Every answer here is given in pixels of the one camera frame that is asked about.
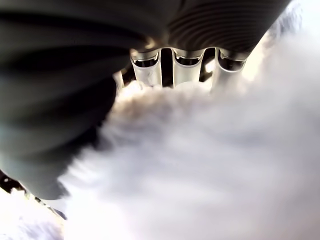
white cylinder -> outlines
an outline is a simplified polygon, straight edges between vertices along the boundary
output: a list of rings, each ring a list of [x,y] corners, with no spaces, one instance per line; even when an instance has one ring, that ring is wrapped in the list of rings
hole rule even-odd
[[[114,81],[116,83],[116,90],[118,92],[120,92],[121,89],[123,89],[125,87],[124,79],[122,77],[121,71],[118,71],[115,74],[113,74],[113,79],[114,79]]]
[[[137,66],[131,58],[131,63],[134,69],[135,77],[138,82],[146,86],[162,86],[161,73],[161,50],[158,53],[156,64],[148,67]]]
[[[237,69],[237,70],[224,69],[219,63],[218,54],[220,54],[220,53],[219,53],[219,50],[216,48],[216,51],[215,51],[216,57],[214,58],[215,67],[214,67],[214,71],[212,74],[211,91],[213,91],[215,88],[227,88],[229,84],[232,84],[233,79],[237,79],[236,77],[241,74],[241,72],[245,66],[245,64],[243,63],[241,68]]]
[[[203,54],[194,65],[182,65],[180,64],[175,53],[172,52],[172,62],[173,62],[173,87],[185,82],[198,82],[200,77],[201,63],[203,59]]]

ribbed metal surface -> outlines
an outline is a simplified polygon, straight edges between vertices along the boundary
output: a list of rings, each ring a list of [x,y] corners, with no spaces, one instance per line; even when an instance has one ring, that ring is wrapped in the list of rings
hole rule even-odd
[[[289,2],[191,1],[169,25],[169,45],[188,51],[220,47],[250,52]]]

